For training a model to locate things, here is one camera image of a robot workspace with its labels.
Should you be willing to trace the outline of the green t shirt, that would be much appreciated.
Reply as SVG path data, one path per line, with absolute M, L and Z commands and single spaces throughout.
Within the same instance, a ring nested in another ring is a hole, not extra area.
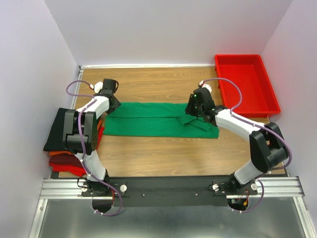
M 104 135 L 207 138 L 219 137 L 218 127 L 185 113 L 185 103 L 123 102 L 105 118 Z

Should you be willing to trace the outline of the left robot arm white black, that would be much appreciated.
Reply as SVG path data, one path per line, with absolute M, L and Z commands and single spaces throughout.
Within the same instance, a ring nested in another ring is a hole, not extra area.
M 120 195 L 116 188 L 109 184 L 107 169 L 101 164 L 97 153 L 98 119 L 103 114 L 111 114 L 121 103 L 115 97 L 119 83 L 114 79 L 90 84 L 94 95 L 74 94 L 76 97 L 89 97 L 90 101 L 76 110 L 67 110 L 64 115 L 62 132 L 63 146 L 73 153 L 83 166 L 87 181 L 93 184 L 93 191 L 99 196 Z

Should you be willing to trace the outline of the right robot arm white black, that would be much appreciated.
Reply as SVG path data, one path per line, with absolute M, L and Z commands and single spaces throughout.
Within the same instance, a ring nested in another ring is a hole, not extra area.
M 291 158 L 280 128 L 275 123 L 258 123 L 234 113 L 223 105 L 215 105 L 211 92 L 199 87 L 190 94 L 185 113 L 201 117 L 204 122 L 225 128 L 249 142 L 250 160 L 229 176 L 224 188 L 239 194 L 254 179 L 272 171 L 278 164 Z

